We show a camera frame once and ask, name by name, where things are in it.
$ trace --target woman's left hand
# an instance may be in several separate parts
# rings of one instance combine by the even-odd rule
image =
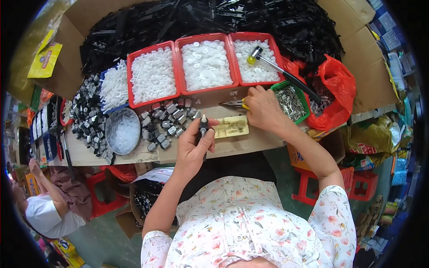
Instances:
[[[213,118],[207,118],[209,126],[217,126],[219,121]],[[195,146],[196,136],[198,134],[199,118],[195,119],[188,129],[179,137],[177,148],[177,162],[174,167],[173,175],[177,175],[183,180],[185,185],[198,173],[203,163],[203,157],[210,151],[215,151],[215,131],[209,129],[203,138]]]

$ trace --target yellow hammer head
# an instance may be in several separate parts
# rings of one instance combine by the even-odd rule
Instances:
[[[255,57],[253,57],[253,56],[249,56],[249,57],[247,57],[247,63],[248,63],[248,64],[250,64],[250,65],[254,65],[254,64],[255,64],[255,62],[256,62],[256,58],[255,58]]]

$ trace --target workbench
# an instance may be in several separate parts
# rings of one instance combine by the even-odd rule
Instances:
[[[223,107],[218,104],[221,102],[231,101],[234,99],[242,99],[247,95],[248,87],[237,87],[232,89],[215,90],[191,95],[193,100],[192,107],[195,107],[206,113],[208,117],[223,118],[228,116],[245,115],[247,110],[243,108]],[[147,110],[149,106],[142,106],[134,109],[137,114],[141,114]],[[186,124],[190,124],[191,120],[187,119]],[[96,157],[83,143],[83,139],[77,140],[76,136],[71,131],[71,125],[65,130],[67,141],[67,149],[69,150],[70,158],[73,166],[104,166],[107,165],[106,160],[102,157]],[[175,163],[178,146],[178,138],[168,137],[171,141],[171,146],[166,150],[157,146],[154,152],[149,152],[147,146],[150,142],[145,142],[140,139],[137,147],[130,153],[124,156],[116,155],[115,164],[132,164],[144,162],[157,163]],[[39,142],[39,154],[43,156],[45,149],[42,139]],[[64,138],[61,137],[61,142],[64,147]],[[284,146],[286,143],[273,133],[264,131],[257,127],[249,126],[249,134],[243,136],[229,137],[216,139],[216,152],[214,154],[207,152],[207,158],[224,157],[236,154],[247,154],[256,151],[269,150]],[[58,155],[53,161],[48,162],[49,166],[67,166],[65,159],[59,160]]]

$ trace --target metal bowl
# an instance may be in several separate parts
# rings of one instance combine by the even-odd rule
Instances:
[[[139,143],[140,135],[141,135],[141,133],[139,133],[138,138],[135,141],[132,141],[132,143],[134,145],[133,145],[132,149],[129,152],[117,152],[117,151],[115,151],[115,150],[112,149],[112,147],[110,146],[109,141],[112,138],[113,131],[116,129],[115,125],[120,122],[121,118],[125,114],[131,115],[132,119],[135,120],[135,122],[138,124],[139,131],[141,131],[139,117],[137,116],[136,112],[133,111],[132,109],[130,109],[130,108],[121,108],[121,109],[116,110],[116,111],[114,111],[114,112],[112,112],[110,114],[110,116],[109,116],[109,118],[107,119],[107,122],[106,122],[106,130],[105,130],[106,140],[107,140],[107,146],[109,147],[110,150],[112,150],[115,154],[118,154],[118,155],[125,155],[125,154],[131,153],[136,148],[137,144]]]

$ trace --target hammer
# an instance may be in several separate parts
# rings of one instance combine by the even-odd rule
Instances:
[[[289,79],[292,83],[294,83],[295,85],[297,85],[297,87],[299,87],[302,91],[306,92],[308,94],[308,96],[313,99],[316,103],[320,104],[321,102],[321,97],[319,95],[317,95],[312,89],[310,89],[306,84],[302,83],[301,80],[299,80],[298,78],[296,78],[295,76],[293,76],[292,74],[286,72],[285,70],[283,70],[282,68],[280,68],[279,66],[275,65],[274,63],[272,63],[271,61],[267,60],[266,58],[261,56],[262,53],[262,47],[257,46],[255,48],[255,50],[253,50],[252,54],[250,54],[249,57],[247,57],[247,63],[249,63],[250,65],[255,64],[256,60],[260,60],[263,63],[270,65],[271,67],[273,67],[274,69],[276,69],[278,72],[282,73],[287,79]]]

